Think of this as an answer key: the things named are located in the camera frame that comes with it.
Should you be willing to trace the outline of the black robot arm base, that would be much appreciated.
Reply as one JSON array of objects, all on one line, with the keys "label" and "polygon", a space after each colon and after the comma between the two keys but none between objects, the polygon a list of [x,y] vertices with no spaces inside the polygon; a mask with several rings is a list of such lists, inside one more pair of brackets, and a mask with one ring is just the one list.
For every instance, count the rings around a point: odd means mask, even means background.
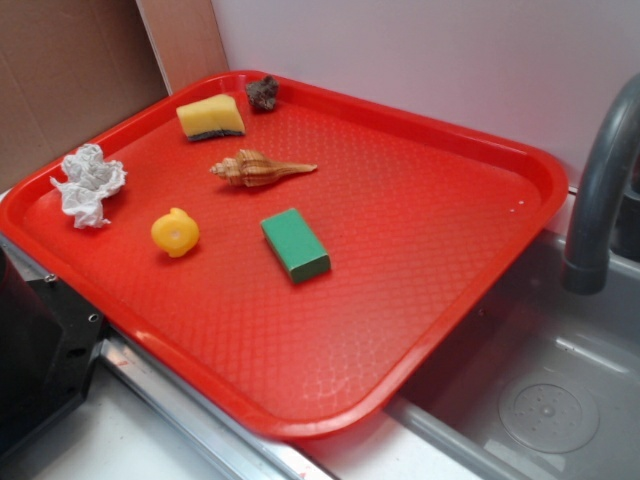
[{"label": "black robot arm base", "polygon": [[26,280],[1,253],[1,459],[86,399],[104,315],[56,277]]}]

